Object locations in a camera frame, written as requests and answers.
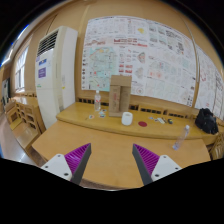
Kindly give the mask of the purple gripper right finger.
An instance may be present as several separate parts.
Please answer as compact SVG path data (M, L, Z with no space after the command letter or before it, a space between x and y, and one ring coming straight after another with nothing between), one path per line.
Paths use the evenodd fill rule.
M133 145L132 154L144 185L181 170L168 155L159 156L137 144Z

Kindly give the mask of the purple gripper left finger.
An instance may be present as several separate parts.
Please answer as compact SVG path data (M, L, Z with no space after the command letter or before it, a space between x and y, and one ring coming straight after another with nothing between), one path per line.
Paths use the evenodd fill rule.
M79 185L90 155L91 144L88 143L66 155L56 154L42 166L42 169Z

